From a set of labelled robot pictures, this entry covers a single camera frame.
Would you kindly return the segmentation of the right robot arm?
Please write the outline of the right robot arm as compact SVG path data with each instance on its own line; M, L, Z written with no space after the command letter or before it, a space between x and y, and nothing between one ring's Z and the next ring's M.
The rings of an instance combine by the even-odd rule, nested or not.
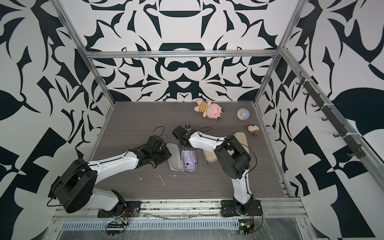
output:
M215 154L225 174L232 179L234 208L238 215L245 215L254 201L248 176L251 161L248 147L233 135L214 137L193 130L189 125L176 127L172 134L185 149L201 149Z

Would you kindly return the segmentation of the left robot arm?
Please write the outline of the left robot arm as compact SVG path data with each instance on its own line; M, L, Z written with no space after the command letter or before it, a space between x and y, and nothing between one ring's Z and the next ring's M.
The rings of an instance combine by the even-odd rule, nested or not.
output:
M164 140L150 136L145 144L123 154L98 161L77 159L51 186L53 198L69 214L81 209L99 209L107 215L121 217L128 212L126 201L116 190L95 186L104 179L145 165L156 168L172 156Z

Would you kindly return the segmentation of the pink plush toy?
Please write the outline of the pink plush toy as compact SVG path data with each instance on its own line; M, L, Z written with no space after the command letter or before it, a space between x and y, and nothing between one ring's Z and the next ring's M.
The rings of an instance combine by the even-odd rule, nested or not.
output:
M204 118L220 121L225 109L212 101L205 102L203 100L198 100L197 106L194 107L194 111L202 113Z

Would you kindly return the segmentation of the blue alarm clock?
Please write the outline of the blue alarm clock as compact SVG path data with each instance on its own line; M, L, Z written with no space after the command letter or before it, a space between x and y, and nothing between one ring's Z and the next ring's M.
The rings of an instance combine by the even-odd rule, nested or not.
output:
M237 115L236 115L236 120L238 123L242 124L243 122L245 122L246 120L248 120L251 116L251 113L248 109L246 108L240 108L238 111L237 111Z

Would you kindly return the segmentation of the brown white plush toy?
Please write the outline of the brown white plush toy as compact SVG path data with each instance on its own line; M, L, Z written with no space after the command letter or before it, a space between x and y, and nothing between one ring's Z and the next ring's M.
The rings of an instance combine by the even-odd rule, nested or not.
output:
M260 136L261 135L260 128L257 125L254 125L254 124L248 125L247 130L253 136Z

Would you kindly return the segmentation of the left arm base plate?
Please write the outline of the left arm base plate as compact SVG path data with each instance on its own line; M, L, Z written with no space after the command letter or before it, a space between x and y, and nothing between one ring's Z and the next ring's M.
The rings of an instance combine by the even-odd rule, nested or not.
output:
M105 211L100 209L97 218L136 218L140 214L141 201L126 201L118 203L111 211Z

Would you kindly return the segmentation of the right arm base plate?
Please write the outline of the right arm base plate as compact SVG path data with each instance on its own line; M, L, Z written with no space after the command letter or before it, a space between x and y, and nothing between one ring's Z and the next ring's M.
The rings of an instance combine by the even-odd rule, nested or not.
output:
M221 200L221 216L225 218L238 216L257 216L262 217L263 210L261 202L254 198L249 199L246 204L233 200Z

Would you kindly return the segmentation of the wall hook rack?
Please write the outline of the wall hook rack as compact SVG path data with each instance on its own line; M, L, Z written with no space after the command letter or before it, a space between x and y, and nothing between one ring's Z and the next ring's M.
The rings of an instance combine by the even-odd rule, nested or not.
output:
M324 115L325 118L322 118L323 122L330 122L332 126L337 131L337 134L333 134L334 138L342 138L347 146L350 148L351 152L347 153L349 157L357 157L362 159L366 156L365 151L363 150L363 145L357 140L358 133L352 128L348 127L344 120L342 120L341 113L337 110L335 105L324 95L317 84L313 79L306 79L302 72L300 72L300 81L296 83L297 85L302 85L306 92L304 95L311 96L315 101L315 104L312 104L312 107L318 108Z

